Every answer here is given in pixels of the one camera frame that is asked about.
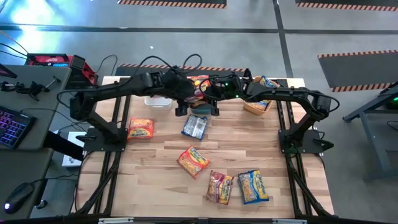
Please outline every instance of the woven basket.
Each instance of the woven basket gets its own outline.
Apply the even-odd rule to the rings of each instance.
[[[260,79],[261,79],[261,77],[255,77],[254,80],[253,80],[253,82],[260,82]],[[271,80],[269,80],[269,81],[270,81],[272,84],[274,84],[275,86],[279,86],[276,82],[271,81]],[[245,110],[247,110],[247,111],[250,111],[250,112],[254,113],[255,115],[262,115],[262,114],[264,114],[265,112],[269,111],[269,109],[271,108],[273,102],[274,102],[274,100],[271,100],[271,101],[268,103],[266,110],[264,110],[264,111],[259,110],[259,109],[257,109],[257,108],[254,108],[254,107],[250,106],[250,105],[249,105],[248,103],[246,103],[246,102],[244,102],[243,108],[244,108]]]

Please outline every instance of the concrete floor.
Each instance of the concrete floor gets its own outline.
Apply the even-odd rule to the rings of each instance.
[[[0,25],[19,24],[22,31],[7,31],[29,52],[77,54],[96,70],[105,56],[116,54],[118,63],[137,63],[157,55],[172,64],[199,53],[209,67],[249,67],[256,75],[286,77],[278,34],[186,33],[186,32],[40,32],[23,24],[82,27],[144,28],[240,28],[277,29],[272,0],[228,0],[226,9],[120,6],[111,0],[9,0],[0,13]],[[280,0],[285,29],[381,30],[398,29],[398,12],[310,9]],[[341,102],[338,111],[317,126],[335,147],[325,153],[326,176],[335,213],[343,218],[397,223],[398,179],[364,183],[374,167],[373,152],[361,122],[346,124],[341,117],[373,99],[377,90],[332,93],[317,55],[398,49],[396,35],[303,35],[287,34],[286,43],[295,78],[306,86]],[[6,39],[1,42],[11,43]],[[23,64],[23,59],[0,55],[5,64]],[[110,75],[113,61],[104,63],[100,75]],[[68,114],[65,108],[60,112]],[[56,116],[51,130],[68,125]],[[55,154],[51,176],[76,172],[60,167],[62,155]],[[32,217],[65,215],[69,212],[75,183],[50,182],[44,197],[49,205],[34,210]]]

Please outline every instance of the wooden tabletop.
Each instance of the wooden tabletop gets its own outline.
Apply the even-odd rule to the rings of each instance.
[[[104,77],[103,84],[113,83],[119,78]],[[287,81],[289,86],[304,86],[301,78],[288,78]],[[114,102],[115,99],[99,102],[96,112],[111,121]],[[245,111],[240,99],[219,102],[220,116],[208,116],[208,128],[202,141],[180,133],[188,116],[176,117],[174,108],[177,103],[173,104],[171,110],[154,111],[144,104],[143,97],[131,97],[129,117],[153,119],[155,131],[152,139],[128,142],[121,158],[112,216],[294,217],[285,158],[280,153],[277,138],[280,127],[276,103],[268,112],[257,116]],[[296,103],[292,106],[298,122],[305,112]],[[176,163],[178,156],[191,145],[211,161],[196,180]],[[103,157],[103,152],[92,153],[83,164],[78,186],[78,208],[98,185]],[[309,189],[323,207],[333,213],[321,161],[314,155],[303,154],[302,157]],[[237,178],[234,179],[229,205],[206,200],[211,170],[237,176],[238,173],[258,168],[270,197],[269,202],[243,205]],[[107,194],[108,189],[105,190],[103,205]],[[300,190],[298,197],[304,212]]]

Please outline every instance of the black mouse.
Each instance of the black mouse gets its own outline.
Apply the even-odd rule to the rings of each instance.
[[[34,191],[34,186],[31,183],[22,183],[15,188],[8,196],[4,203],[4,211],[7,214],[13,214],[23,206],[25,201],[30,197]]]

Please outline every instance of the keyboard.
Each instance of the keyboard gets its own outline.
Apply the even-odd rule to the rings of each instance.
[[[0,106],[0,145],[16,149],[32,129],[36,118]]]

